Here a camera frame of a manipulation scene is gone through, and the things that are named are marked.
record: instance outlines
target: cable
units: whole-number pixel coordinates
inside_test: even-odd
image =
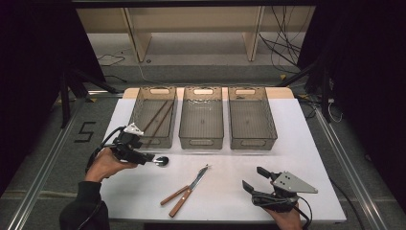
[[[99,57],[98,60],[106,60],[106,59],[103,59],[103,58],[106,57],[106,56],[110,56],[110,57],[113,57],[113,58],[120,58],[120,59],[117,60],[117,61],[115,61],[115,62],[113,62],[113,63],[111,63],[111,64],[108,64],[108,65],[103,65],[103,64],[101,64],[101,66],[112,66],[112,65],[114,65],[114,64],[117,64],[117,63],[122,62],[123,60],[125,60],[125,57],[123,57],[123,56],[114,56],[114,55],[103,55],[103,56]]]
[[[120,81],[122,81],[122,82],[127,83],[127,80],[124,80],[124,79],[122,79],[122,78],[119,78],[119,77],[117,77],[117,76],[115,76],[115,75],[105,75],[105,77],[106,77],[106,78],[115,78],[115,79],[118,79],[118,80],[120,80]]]
[[[351,206],[352,210],[354,211],[354,214],[356,215],[356,218],[358,219],[359,225],[362,230],[365,230],[365,226],[361,221],[361,217],[359,216],[358,212],[355,209],[355,206],[352,204],[351,200],[347,196],[346,193],[331,179],[331,177],[328,177],[328,179],[331,181],[331,183],[340,191],[341,194],[346,198],[346,200],[349,202],[349,205]]]
[[[331,111],[330,111],[331,104],[332,104],[332,103],[329,103],[329,104],[328,104],[328,114],[330,115],[331,119],[332,119],[334,122],[339,123],[339,122],[341,122],[341,120],[343,120],[343,113],[341,113],[341,115],[340,115],[340,120],[335,120],[334,117],[333,117],[332,114],[331,114]]]
[[[102,200],[99,199],[98,204],[96,205],[95,209],[93,210],[92,214],[78,227],[78,230],[80,230],[86,223],[98,213],[100,208],[102,207]]]
[[[294,208],[296,211],[298,211],[298,212],[306,219],[306,223],[304,224],[303,229],[307,229],[308,226],[310,226],[311,222],[313,221],[313,212],[311,211],[311,207],[310,207],[310,205],[308,204],[307,200],[305,200],[305,199],[304,199],[303,197],[301,197],[301,196],[299,196],[299,199],[302,199],[302,200],[307,204],[308,210],[309,210],[309,212],[310,212],[310,218],[309,218],[304,212],[302,212],[302,210],[300,210],[298,207],[293,206],[293,208]]]

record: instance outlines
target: translucent plastic bin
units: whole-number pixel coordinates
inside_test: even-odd
[[[271,150],[278,139],[264,87],[229,87],[232,150]]]
[[[222,149],[221,87],[185,87],[179,138],[182,149]]]
[[[144,132],[142,149],[171,148],[176,105],[176,87],[140,88],[130,123]]]

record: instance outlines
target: white table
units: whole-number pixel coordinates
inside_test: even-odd
[[[169,157],[160,168],[152,163],[135,170],[124,170],[101,186],[101,197],[112,219],[177,222],[266,223],[272,218],[251,202],[242,188],[242,180],[257,191],[272,193],[269,180],[257,174],[257,166],[269,172],[288,171],[318,189],[318,194],[299,194],[310,204],[314,222],[343,222],[344,212],[328,180],[326,169],[316,149],[295,99],[269,99],[278,140],[271,150],[231,150],[228,128],[228,104],[224,97],[224,142],[222,150],[181,149],[178,137],[182,111],[182,89],[178,88],[178,106],[171,149],[155,150],[156,157]],[[134,99],[120,99],[113,113],[108,135],[113,129],[128,124]],[[212,165],[186,203],[174,218],[169,211],[177,197],[164,206],[160,201],[195,179],[204,165]],[[309,216],[307,205],[300,208]]]

